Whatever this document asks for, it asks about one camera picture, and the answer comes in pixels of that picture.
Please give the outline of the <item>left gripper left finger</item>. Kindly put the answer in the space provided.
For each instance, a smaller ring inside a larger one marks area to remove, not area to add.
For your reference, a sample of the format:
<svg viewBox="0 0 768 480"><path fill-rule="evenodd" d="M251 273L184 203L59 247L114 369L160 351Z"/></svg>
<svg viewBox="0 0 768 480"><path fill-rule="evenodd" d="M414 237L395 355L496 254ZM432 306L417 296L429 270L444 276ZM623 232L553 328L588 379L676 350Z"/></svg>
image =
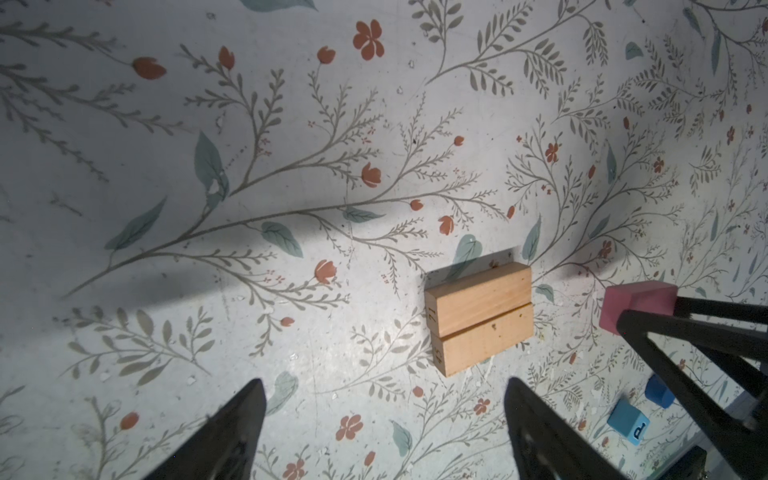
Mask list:
<svg viewBox="0 0 768 480"><path fill-rule="evenodd" d="M259 379L231 400L146 477L148 479L249 479L267 399Z"/></svg>

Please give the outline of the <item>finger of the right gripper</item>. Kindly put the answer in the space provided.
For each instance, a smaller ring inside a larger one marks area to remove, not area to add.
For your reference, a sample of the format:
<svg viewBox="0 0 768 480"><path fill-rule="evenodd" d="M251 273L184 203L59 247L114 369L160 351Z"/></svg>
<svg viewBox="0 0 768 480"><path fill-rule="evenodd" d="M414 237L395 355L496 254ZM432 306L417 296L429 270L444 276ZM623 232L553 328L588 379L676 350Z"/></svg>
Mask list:
<svg viewBox="0 0 768 480"><path fill-rule="evenodd" d="M743 479L767 477L767 307L677 298L671 316L625 310L619 335Z"/></svg>

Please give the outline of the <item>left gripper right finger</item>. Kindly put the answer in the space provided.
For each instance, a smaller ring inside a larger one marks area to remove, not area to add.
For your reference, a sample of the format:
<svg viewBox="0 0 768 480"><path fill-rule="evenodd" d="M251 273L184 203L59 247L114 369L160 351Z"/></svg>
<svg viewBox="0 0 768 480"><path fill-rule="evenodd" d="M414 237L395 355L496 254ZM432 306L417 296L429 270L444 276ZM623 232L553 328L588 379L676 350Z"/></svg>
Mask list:
<svg viewBox="0 0 768 480"><path fill-rule="evenodd" d="M521 379L509 379L504 411L521 479L622 479Z"/></svg>

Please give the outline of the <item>pink rectangular block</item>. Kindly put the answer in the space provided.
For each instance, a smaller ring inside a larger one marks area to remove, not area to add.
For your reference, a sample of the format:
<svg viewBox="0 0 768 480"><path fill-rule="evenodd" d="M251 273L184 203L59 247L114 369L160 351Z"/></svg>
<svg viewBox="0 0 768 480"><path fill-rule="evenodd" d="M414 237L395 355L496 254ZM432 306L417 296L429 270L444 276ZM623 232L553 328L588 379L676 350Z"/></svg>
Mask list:
<svg viewBox="0 0 768 480"><path fill-rule="evenodd" d="M607 287L599 326L605 331L618 335L617 322L625 310L671 316L677 296L677 286L661 281L643 281Z"/></svg>

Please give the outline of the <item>natural wood block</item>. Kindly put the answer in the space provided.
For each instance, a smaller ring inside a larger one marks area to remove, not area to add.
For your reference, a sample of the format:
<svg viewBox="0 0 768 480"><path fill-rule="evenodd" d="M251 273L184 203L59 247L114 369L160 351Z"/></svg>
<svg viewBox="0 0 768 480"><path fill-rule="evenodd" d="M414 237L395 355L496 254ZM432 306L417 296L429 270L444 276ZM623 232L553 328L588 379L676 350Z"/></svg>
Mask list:
<svg viewBox="0 0 768 480"><path fill-rule="evenodd" d="M424 294L427 327L443 338L530 303L532 269L509 263L426 289Z"/></svg>
<svg viewBox="0 0 768 480"><path fill-rule="evenodd" d="M433 365L450 377L533 335L534 306L528 303L444 338L432 334Z"/></svg>

